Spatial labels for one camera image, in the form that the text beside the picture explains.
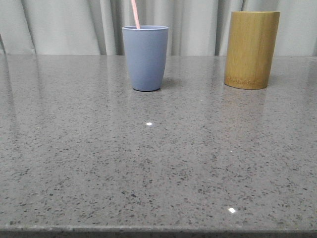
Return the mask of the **blue plastic cup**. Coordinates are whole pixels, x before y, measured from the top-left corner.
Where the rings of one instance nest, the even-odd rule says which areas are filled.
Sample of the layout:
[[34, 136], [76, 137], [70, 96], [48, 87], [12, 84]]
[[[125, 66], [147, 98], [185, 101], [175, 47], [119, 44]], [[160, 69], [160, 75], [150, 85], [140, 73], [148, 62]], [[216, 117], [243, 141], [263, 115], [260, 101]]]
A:
[[122, 28], [128, 74], [134, 90], [161, 88], [168, 44], [167, 26], [143, 25]]

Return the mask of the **pink chopstick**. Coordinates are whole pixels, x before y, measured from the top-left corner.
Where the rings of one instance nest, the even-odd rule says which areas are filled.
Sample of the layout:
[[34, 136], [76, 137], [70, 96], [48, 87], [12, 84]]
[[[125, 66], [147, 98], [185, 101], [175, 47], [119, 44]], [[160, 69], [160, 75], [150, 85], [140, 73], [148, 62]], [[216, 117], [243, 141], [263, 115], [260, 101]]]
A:
[[132, 5], [132, 10], [133, 10], [133, 15], [134, 15], [136, 29], [141, 29], [136, 1], [135, 0], [131, 0], [131, 5]]

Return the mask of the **bamboo cylinder holder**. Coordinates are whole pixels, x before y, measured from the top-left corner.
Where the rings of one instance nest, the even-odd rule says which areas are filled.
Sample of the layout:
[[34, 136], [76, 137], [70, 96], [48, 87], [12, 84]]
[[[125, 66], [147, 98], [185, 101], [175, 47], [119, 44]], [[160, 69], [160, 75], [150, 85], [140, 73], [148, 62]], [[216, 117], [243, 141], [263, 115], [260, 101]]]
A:
[[278, 11], [231, 13], [225, 85], [251, 90], [268, 86], [279, 18]]

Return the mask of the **white pleated curtain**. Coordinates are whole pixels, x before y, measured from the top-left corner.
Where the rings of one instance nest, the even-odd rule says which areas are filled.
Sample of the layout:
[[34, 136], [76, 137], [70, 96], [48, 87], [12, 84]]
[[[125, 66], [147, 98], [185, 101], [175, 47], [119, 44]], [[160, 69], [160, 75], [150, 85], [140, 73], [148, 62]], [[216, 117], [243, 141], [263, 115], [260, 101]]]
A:
[[[317, 53], [314, 0], [139, 0], [142, 25], [169, 28], [167, 53], [223, 56], [233, 11], [278, 11], [277, 56]], [[3, 0], [3, 55], [122, 55], [123, 26], [134, 24], [128, 0]]]

